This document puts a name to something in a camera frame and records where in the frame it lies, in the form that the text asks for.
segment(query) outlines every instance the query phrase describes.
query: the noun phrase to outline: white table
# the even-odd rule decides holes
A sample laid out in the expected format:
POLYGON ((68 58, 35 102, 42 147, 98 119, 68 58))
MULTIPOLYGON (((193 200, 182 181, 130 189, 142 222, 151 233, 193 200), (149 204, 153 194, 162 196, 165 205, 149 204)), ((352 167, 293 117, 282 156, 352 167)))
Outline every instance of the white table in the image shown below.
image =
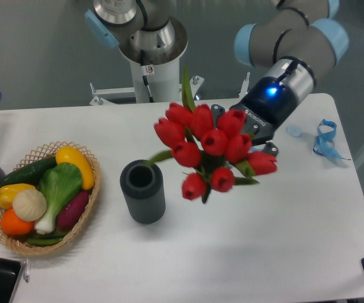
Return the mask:
MULTIPOLYGON (((236 100, 213 100, 228 108, 236 100)), ((337 123, 336 148, 350 157, 334 100, 310 95, 279 128, 279 171, 256 186, 213 192, 207 205, 181 197, 183 169, 161 163, 167 208, 152 225, 128 213, 119 175, 163 146, 152 125, 167 104, 0 111, 0 166, 9 172, 53 141, 89 147, 102 167, 94 215, 76 241, 34 258, 14 302, 309 302, 364 297, 364 198, 352 161, 312 152, 322 119, 337 123), (286 132, 304 130, 302 138, 286 132)), ((20 258, 0 245, 0 257, 20 258)))

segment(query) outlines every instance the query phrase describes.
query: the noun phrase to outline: yellow bell pepper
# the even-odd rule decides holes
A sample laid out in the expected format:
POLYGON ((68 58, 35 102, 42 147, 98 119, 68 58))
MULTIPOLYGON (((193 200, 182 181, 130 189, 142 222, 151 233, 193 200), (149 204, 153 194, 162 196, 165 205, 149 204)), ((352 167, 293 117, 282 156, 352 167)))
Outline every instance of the yellow bell pepper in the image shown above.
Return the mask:
POLYGON ((25 189, 36 189, 33 185, 19 183, 5 185, 0 188, 0 207, 6 210, 12 208, 12 202, 16 195, 25 189))
POLYGON ((88 163, 87 158, 85 158, 80 150, 77 150, 70 145, 63 146, 56 153, 56 162, 57 164, 65 162, 71 163, 80 169, 82 175, 82 189, 88 191, 94 186, 94 171, 88 163))

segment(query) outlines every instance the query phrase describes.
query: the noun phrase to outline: bok choy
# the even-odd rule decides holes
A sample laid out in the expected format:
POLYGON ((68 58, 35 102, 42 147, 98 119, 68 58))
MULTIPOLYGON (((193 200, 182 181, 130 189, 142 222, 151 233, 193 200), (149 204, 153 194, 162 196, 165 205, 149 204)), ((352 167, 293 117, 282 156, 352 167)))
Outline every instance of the bok choy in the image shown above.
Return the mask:
POLYGON ((81 185, 80 169, 70 163, 61 163, 44 173, 39 182, 39 191, 47 200, 47 209, 35 225, 38 234, 54 231, 57 215, 76 196, 81 185))

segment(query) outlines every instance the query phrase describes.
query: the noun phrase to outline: yellow squash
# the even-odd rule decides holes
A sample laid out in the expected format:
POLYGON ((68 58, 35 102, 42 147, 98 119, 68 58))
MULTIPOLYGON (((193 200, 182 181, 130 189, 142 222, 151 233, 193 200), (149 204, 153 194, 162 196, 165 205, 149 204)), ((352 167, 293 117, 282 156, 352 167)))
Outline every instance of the yellow squash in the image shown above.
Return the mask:
POLYGON ((63 146, 56 153, 57 164, 61 163, 71 163, 77 166, 82 175, 82 189, 88 191, 95 184, 94 172, 91 165, 88 163, 87 158, 72 146, 63 146))

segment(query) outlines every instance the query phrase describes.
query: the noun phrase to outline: purple eggplant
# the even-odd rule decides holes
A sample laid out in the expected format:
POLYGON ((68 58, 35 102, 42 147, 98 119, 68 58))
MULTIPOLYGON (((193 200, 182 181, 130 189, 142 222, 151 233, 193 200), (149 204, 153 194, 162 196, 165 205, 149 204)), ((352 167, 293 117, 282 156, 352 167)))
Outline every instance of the purple eggplant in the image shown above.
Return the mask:
POLYGON ((58 215, 57 226, 60 229, 72 229, 81 218, 89 201, 89 193, 80 191, 58 215))

